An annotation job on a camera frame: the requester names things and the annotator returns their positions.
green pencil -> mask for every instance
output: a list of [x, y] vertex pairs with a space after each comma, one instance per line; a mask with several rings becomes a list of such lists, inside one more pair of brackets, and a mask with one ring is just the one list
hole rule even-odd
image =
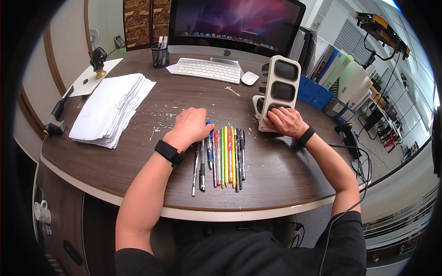
[[221, 188], [224, 187], [224, 128], [221, 128]]

black wrist strap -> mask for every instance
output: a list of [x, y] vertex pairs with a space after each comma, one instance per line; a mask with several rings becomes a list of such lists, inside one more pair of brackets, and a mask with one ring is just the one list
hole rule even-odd
[[161, 154], [165, 159], [172, 163], [172, 167], [178, 166], [184, 159], [184, 152], [178, 153], [178, 150], [163, 140], [159, 140], [155, 146], [155, 151]]
[[314, 133], [315, 130], [312, 127], [309, 127], [307, 131], [302, 134], [301, 138], [299, 138], [299, 145], [305, 147], [305, 143], [313, 136]]

yellow pencil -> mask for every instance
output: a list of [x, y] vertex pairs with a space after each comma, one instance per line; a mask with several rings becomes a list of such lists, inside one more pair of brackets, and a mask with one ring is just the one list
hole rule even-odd
[[224, 131], [224, 171], [225, 171], [225, 186], [227, 188], [227, 185], [229, 184], [229, 155], [227, 150], [227, 127], [225, 126], [223, 128]]
[[236, 147], [236, 139], [235, 139], [235, 131], [233, 129], [230, 129], [230, 131], [232, 132], [232, 172], [233, 172], [233, 180], [232, 180], [232, 188], [236, 188], [236, 152], [235, 152], [235, 147]]

monitor stand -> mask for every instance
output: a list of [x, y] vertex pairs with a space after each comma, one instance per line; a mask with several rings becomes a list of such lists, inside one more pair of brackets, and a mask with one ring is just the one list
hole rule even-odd
[[228, 65], [233, 65], [240, 68], [240, 78], [243, 77], [244, 71], [240, 66], [237, 58], [234, 57], [222, 57], [222, 56], [212, 56], [210, 57], [210, 61], [224, 63]]

blue pen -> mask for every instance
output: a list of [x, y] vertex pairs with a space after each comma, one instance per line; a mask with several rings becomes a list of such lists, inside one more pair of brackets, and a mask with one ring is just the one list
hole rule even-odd
[[207, 137], [207, 161], [209, 162], [209, 170], [212, 169], [213, 166], [213, 145], [212, 145], [212, 131]]

